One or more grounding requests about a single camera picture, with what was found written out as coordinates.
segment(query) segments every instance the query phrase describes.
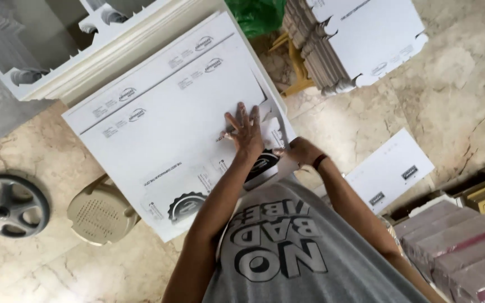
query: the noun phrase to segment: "hand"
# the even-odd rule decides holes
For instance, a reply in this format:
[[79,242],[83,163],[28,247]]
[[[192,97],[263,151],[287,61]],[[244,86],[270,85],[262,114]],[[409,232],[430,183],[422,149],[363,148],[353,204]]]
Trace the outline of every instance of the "hand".
[[222,132],[222,136],[232,139],[235,142],[237,154],[247,157],[250,161],[255,161],[265,148],[261,139],[261,128],[259,126],[259,108],[254,106],[252,113],[248,116],[244,103],[239,102],[238,113],[242,123],[239,123],[233,115],[226,113],[226,119],[235,129],[232,132]]
[[273,153],[280,157],[288,156],[291,160],[296,161],[299,166],[311,166],[317,157],[324,154],[322,150],[303,137],[296,137],[289,143],[289,146],[291,147],[290,150],[275,148],[273,149]]

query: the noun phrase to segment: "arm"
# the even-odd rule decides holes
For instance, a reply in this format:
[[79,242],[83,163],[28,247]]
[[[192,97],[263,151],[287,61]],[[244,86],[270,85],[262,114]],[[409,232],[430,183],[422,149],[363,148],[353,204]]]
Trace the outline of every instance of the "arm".
[[237,134],[224,133],[233,139],[237,154],[232,165],[214,186],[186,235],[183,250],[162,299],[169,302],[201,302],[214,273],[219,235],[228,223],[246,176],[263,151],[259,111],[255,106],[248,117],[239,104],[242,125],[226,114]]
[[[301,137],[293,140],[290,145],[292,149],[284,153],[300,164],[312,165],[323,154],[319,148]],[[349,186],[334,162],[328,157],[325,158],[317,172],[323,179],[334,210],[430,302],[444,303],[441,296],[401,256],[394,238]]]

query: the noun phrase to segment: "wristband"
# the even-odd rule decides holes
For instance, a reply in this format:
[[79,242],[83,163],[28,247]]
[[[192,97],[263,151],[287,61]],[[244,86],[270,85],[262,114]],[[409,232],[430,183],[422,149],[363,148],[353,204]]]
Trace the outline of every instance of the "wristband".
[[326,158],[328,158],[329,156],[325,155],[325,154],[321,154],[319,157],[317,157],[317,159],[314,161],[313,163],[313,167],[315,170],[317,170],[319,168],[319,164],[321,164],[321,161],[325,160]]

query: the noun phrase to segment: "stack of boxes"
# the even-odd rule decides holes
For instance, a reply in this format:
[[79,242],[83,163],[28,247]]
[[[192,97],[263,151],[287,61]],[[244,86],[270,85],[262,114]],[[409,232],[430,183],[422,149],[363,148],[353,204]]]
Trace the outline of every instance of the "stack of boxes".
[[443,201],[394,227],[405,254],[453,302],[485,302],[485,214]]
[[287,0],[283,27],[328,95],[372,85],[428,41],[410,0]]

